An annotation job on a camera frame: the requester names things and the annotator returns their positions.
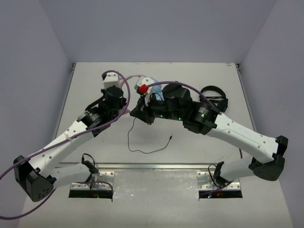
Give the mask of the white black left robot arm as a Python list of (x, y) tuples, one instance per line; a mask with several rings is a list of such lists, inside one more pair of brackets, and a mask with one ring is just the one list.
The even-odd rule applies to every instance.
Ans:
[(82, 144), (105, 130), (105, 123), (116, 118), (126, 105), (124, 93), (118, 87), (104, 89), (102, 94), (67, 130), (49, 143), (43, 153), (28, 161), (24, 161), (24, 156), (20, 155), (13, 161), (16, 164), (16, 182), (33, 202), (44, 199), (58, 187), (99, 179), (98, 169), (88, 160), (82, 159), (76, 165), (63, 168), (58, 165)]

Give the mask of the pink blue cat-ear headphones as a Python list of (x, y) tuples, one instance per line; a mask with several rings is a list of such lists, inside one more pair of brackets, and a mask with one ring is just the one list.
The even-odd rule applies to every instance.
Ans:
[(157, 83), (158, 81), (156, 79), (144, 75), (133, 75), (128, 76), (126, 80), (129, 80), (134, 77), (138, 78), (136, 84), (134, 85), (134, 89), (138, 94), (145, 95), (146, 104), (148, 104), (153, 97), (158, 101), (164, 101), (161, 85), (154, 85), (152, 87), (149, 87), (147, 88), (147, 92), (145, 92), (145, 86)]

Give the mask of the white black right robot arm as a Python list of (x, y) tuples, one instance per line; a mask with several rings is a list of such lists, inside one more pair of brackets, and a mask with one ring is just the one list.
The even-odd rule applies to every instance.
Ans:
[(156, 118), (181, 121), (183, 127), (193, 133), (220, 139), (250, 155), (233, 162), (219, 162), (212, 177), (218, 187), (248, 176), (276, 181), (283, 172), (286, 137), (264, 136), (238, 124), (207, 102), (193, 101), (190, 91), (178, 82), (162, 89), (161, 100), (157, 100), (147, 83), (136, 85), (135, 90), (140, 98), (131, 116), (148, 125)]

